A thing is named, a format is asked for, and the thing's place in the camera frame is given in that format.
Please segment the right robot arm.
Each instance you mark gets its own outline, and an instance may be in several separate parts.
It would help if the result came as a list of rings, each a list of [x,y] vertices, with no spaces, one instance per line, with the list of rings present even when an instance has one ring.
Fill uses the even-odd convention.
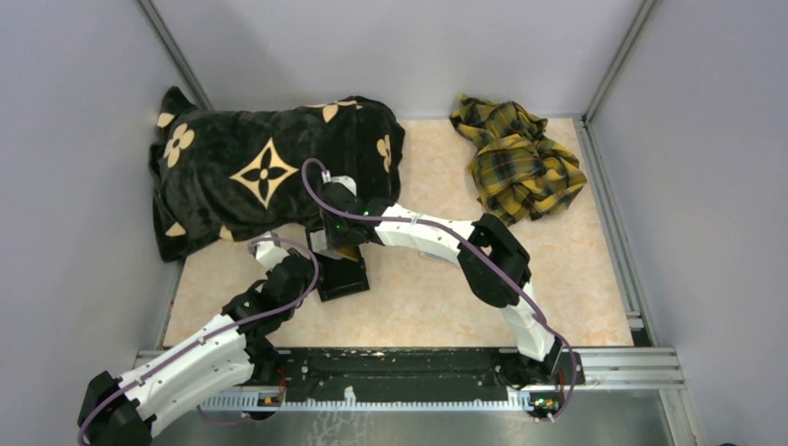
[[[563,344],[533,298],[530,255],[496,217],[441,219],[390,200],[365,203],[334,181],[307,192],[322,210],[330,246],[376,243],[410,248],[456,265],[472,294],[501,310],[527,377],[546,383],[557,374]]]

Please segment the yellow plaid cloth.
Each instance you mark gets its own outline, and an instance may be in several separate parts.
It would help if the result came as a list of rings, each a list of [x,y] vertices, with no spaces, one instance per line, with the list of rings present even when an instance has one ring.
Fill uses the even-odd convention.
[[[461,95],[450,122],[476,148],[467,171],[479,203],[508,226],[566,211],[588,182],[579,158],[546,134],[548,120],[515,101]]]

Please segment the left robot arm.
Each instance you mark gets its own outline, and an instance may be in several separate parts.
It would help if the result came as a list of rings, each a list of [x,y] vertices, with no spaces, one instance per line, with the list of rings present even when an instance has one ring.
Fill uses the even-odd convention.
[[[282,254],[266,277],[236,295],[204,327],[155,359],[92,378],[78,415],[81,445],[150,445],[179,417],[230,387],[271,382],[278,354],[268,337],[315,288],[312,253]]]

